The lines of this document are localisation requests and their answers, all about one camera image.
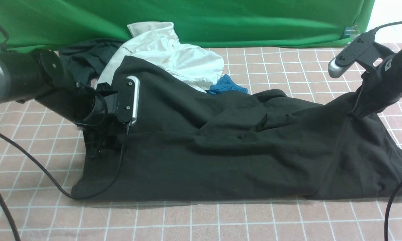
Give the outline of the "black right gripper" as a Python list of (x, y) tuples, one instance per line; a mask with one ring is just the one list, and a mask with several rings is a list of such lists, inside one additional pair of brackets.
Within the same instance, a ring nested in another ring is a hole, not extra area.
[(362, 74), (363, 83), (357, 89), (357, 100), (349, 116), (361, 119), (369, 114), (378, 112), (389, 102), (389, 87), (387, 86), (384, 70)]

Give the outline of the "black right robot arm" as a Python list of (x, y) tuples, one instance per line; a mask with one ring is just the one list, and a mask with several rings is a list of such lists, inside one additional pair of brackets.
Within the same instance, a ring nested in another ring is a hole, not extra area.
[(402, 98), (402, 49), (385, 58), (375, 70), (362, 75), (363, 84), (350, 116), (377, 114)]

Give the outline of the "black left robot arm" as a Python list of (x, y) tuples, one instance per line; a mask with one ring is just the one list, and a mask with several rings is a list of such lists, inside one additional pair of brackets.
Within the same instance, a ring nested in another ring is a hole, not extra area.
[(49, 50), (0, 52), (0, 104), (39, 102), (83, 129), (87, 153), (111, 148), (114, 137), (134, 124), (138, 83), (100, 83), (96, 88), (74, 80)]

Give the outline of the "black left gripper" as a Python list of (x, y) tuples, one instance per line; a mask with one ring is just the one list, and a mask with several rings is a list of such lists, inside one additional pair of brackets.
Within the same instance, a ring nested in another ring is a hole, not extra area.
[(76, 119), (76, 125), (82, 129), (85, 143), (85, 157), (89, 160), (102, 156), (103, 149), (111, 149), (108, 139), (115, 132), (115, 128), (123, 126), (117, 120), (117, 107), (119, 103), (118, 91), (108, 83), (100, 84), (100, 90), (76, 83), (77, 96), (88, 100), (83, 107), (88, 110), (82, 117)]

